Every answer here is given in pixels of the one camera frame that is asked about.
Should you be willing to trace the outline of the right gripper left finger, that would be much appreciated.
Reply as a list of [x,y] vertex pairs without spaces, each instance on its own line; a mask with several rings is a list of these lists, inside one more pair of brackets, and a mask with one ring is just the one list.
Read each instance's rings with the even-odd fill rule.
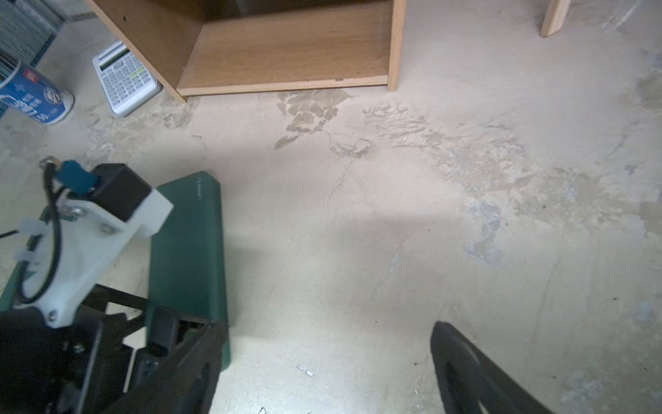
[[226,328],[212,320],[154,319],[129,390],[105,413],[207,413],[222,370]]

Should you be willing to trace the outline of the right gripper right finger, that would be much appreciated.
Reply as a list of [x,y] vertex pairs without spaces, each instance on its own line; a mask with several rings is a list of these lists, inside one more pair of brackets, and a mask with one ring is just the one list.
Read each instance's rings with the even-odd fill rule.
[[430,349],[446,413],[551,413],[452,324],[435,323]]

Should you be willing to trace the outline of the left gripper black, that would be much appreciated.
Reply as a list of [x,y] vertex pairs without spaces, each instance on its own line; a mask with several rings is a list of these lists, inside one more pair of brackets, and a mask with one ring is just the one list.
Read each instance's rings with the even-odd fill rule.
[[[147,310],[147,299],[97,285],[65,328],[48,327],[35,308],[2,312],[1,411],[105,413],[147,346]],[[162,306],[154,319],[210,320]]]

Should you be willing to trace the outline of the dark green pencil case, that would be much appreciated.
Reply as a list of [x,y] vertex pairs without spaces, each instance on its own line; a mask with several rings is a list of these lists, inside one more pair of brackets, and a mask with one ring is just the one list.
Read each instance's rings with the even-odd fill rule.
[[173,208],[151,239],[147,327],[159,306],[229,327],[222,192],[208,172],[158,187]]
[[24,270],[24,265],[25,262],[17,262],[17,265],[15,266],[7,285],[5,286],[5,289],[3,290],[3,293],[1,295],[0,299],[0,308],[1,312],[6,312],[10,310],[14,303],[15,303],[15,297],[17,295],[17,289],[18,289],[18,282],[20,279],[20,274]]

